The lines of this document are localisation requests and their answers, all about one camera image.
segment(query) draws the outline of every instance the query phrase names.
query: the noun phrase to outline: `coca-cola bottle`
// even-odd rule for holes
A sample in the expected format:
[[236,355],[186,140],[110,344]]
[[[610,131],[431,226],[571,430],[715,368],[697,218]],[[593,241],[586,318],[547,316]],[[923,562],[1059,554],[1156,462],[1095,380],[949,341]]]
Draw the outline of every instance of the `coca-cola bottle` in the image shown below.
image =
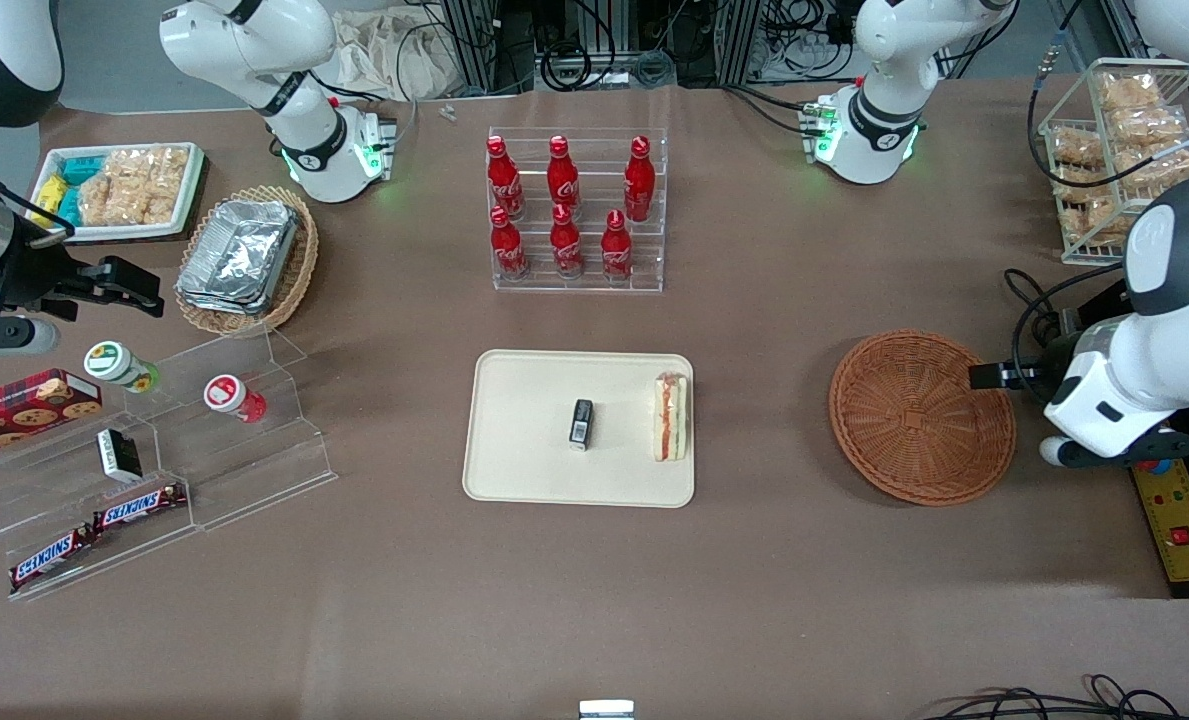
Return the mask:
[[658,170],[648,154],[648,137],[635,137],[630,143],[630,164],[625,165],[625,215],[631,223],[641,223],[652,211],[652,192],[658,187]]
[[581,259],[581,233],[572,223],[571,206],[554,206],[554,227],[549,228],[549,244],[554,246],[558,277],[574,282],[585,272]]
[[573,219],[580,217],[580,177],[575,171],[575,164],[567,157],[566,137],[549,138],[549,169],[545,170],[545,178],[549,182],[549,200],[554,201],[554,206],[567,206],[572,210]]
[[518,228],[512,227],[510,213],[502,206],[492,209],[492,252],[497,255],[497,269],[508,282],[521,282],[527,277],[527,255],[522,251]]
[[611,210],[608,214],[608,228],[603,232],[603,274],[612,284],[630,282],[630,245],[625,214]]
[[512,164],[507,141],[501,135],[487,139],[487,182],[492,183],[492,197],[497,206],[507,209],[511,219],[522,215],[522,182],[517,165]]

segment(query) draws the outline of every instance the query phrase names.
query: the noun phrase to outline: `clear acrylic shelf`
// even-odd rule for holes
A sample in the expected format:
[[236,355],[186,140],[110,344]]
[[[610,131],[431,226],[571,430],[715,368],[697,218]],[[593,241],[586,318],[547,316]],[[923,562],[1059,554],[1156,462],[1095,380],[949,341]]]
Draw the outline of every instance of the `clear acrylic shelf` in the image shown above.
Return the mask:
[[[92,514],[166,484],[182,482],[190,501],[101,533],[88,550],[62,560],[10,594],[37,598],[114,568],[190,533],[232,520],[335,479],[323,434],[301,411],[288,366],[306,354],[277,331],[245,331],[159,361],[161,383],[145,394],[103,386],[109,415],[44,432],[0,451],[0,544],[6,568],[38,552]],[[215,413],[202,389],[237,374],[268,402],[246,424]],[[122,406],[119,409],[119,396]],[[101,472],[96,432],[114,428],[136,441],[145,479],[134,486]],[[4,592],[10,581],[4,574]]]
[[[665,128],[510,128],[493,127],[489,135],[501,135],[510,149],[524,192],[524,215],[515,220],[531,272],[522,282],[501,277],[490,245],[487,258],[492,266],[492,283],[501,291],[585,291],[585,292],[662,292],[666,277],[666,179],[669,168],[669,143]],[[545,170],[549,166],[549,138],[566,135],[568,151],[580,172],[581,210],[577,229],[581,233],[581,255],[585,274],[573,282],[558,277],[549,228],[553,225],[549,184]],[[643,223],[629,223],[633,240],[630,282],[614,286],[603,277],[603,229],[608,227],[608,210],[625,209],[625,164],[630,160],[630,140],[646,135],[652,145],[652,165],[658,183],[652,197],[652,211]],[[495,201],[492,187],[484,183],[487,209]],[[492,232],[486,222],[485,232]]]

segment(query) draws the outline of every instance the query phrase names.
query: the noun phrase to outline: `table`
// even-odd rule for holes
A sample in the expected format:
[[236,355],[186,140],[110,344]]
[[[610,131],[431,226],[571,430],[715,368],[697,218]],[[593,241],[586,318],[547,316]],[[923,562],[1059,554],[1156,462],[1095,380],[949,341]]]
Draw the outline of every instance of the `table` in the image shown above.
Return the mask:
[[[860,337],[917,327],[1001,359],[1020,310],[1001,270],[1071,273],[1023,145],[1027,96],[946,82],[881,187],[805,168],[794,137],[721,91],[458,101],[455,124],[422,106],[394,182],[312,206],[323,254],[287,334],[310,354],[302,402],[341,478],[37,602],[6,602],[0,555],[0,718],[533,719],[581,697],[635,697],[644,719],[913,716],[984,687],[1083,697],[1088,671],[1189,712],[1189,602],[1160,600],[1120,470],[1044,465],[1048,429],[1017,396],[1004,482],[921,509],[870,488],[828,424]],[[666,292],[495,292],[493,124],[668,127]],[[205,206],[288,184],[247,110],[63,110],[44,127],[45,147],[177,140],[213,160]],[[170,293],[180,244],[117,251]],[[46,361],[77,366],[106,336],[149,359],[206,340],[170,307],[158,322],[82,307]],[[471,501],[472,370],[493,347],[688,356],[694,500]],[[0,383],[42,361],[0,359]]]

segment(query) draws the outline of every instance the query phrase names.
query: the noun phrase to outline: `wicker basket with foil tray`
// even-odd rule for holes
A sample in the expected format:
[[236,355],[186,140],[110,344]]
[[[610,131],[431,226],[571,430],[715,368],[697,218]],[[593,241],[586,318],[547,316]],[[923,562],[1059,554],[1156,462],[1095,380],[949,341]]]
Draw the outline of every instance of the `wicker basket with foil tray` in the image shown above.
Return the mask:
[[219,310],[205,310],[202,307],[194,307],[183,301],[177,293],[177,305],[185,320],[202,331],[218,334],[229,334],[234,331],[246,331],[246,329],[264,323],[266,328],[277,328],[285,323],[296,311],[296,307],[306,298],[306,291],[310,290],[310,277],[314,274],[314,264],[319,259],[319,228],[314,225],[314,217],[306,202],[284,190],[282,187],[254,187],[249,190],[233,192],[222,202],[213,206],[205,217],[200,220],[197,227],[190,236],[190,245],[185,246],[184,258],[181,267],[190,261],[193,251],[199,245],[199,236],[207,227],[210,217],[220,206],[228,200],[253,200],[257,202],[277,201],[291,208],[298,215],[296,234],[292,236],[292,248],[288,252],[287,264],[283,265],[283,273],[279,276],[278,286],[273,291],[273,304],[260,315],[241,315],[238,312],[222,312]]
[[1000,480],[1015,451],[1005,391],[970,389],[971,350],[933,333],[888,331],[847,353],[830,384],[838,446],[882,492],[960,505]]

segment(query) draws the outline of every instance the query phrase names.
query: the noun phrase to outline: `blue snack package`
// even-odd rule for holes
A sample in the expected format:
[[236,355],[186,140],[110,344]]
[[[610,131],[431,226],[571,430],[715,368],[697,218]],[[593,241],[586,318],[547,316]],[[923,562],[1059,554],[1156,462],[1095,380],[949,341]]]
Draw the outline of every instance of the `blue snack package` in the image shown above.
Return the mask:
[[59,200],[59,209],[56,214],[69,220],[74,227],[82,227],[83,214],[78,210],[78,189],[76,187],[65,191],[65,196]]
[[59,164],[59,177],[65,184],[82,184],[95,173],[101,172],[105,158],[100,154],[90,154],[87,158],[70,158]]

